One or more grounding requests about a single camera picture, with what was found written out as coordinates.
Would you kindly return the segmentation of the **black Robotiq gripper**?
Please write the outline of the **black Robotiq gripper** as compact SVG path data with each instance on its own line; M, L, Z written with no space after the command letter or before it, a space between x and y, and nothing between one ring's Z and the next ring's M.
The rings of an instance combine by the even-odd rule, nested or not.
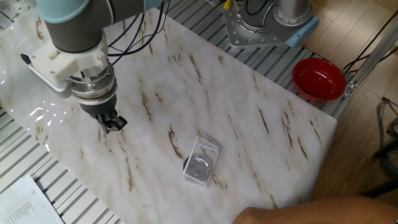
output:
M118 112L115 109L116 102L117 96L114 95L108 101L98 105L84 105L80 103L80 106L83 111L97 120L103 131L108 134L112 130L122 130L127 125L127 121L122 116L118 116Z

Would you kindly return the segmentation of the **person's bare hand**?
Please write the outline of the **person's bare hand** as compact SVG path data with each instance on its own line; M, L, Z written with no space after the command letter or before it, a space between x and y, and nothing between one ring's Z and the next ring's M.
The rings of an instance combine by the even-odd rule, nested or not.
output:
M271 222L269 211L263 208L247 207L242 210L232 224L264 224Z

